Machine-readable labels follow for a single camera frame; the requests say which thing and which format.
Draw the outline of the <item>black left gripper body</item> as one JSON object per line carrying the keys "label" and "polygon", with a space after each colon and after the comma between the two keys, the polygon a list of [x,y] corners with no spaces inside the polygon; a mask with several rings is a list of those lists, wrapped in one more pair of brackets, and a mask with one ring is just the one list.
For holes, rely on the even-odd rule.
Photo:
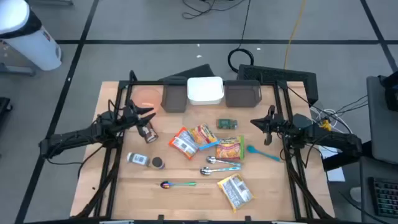
{"label": "black left gripper body", "polygon": [[130,128],[135,126],[139,121],[139,109],[132,100],[128,100],[123,108],[123,114],[120,118],[120,123],[123,128]]}

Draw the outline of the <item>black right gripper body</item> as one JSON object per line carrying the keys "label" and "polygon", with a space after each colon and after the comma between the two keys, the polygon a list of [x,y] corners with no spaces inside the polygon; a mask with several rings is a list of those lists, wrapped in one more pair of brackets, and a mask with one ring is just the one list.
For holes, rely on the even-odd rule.
{"label": "black right gripper body", "polygon": [[271,105],[264,118],[264,133],[292,133],[294,127],[279,113],[275,112],[275,106]]}

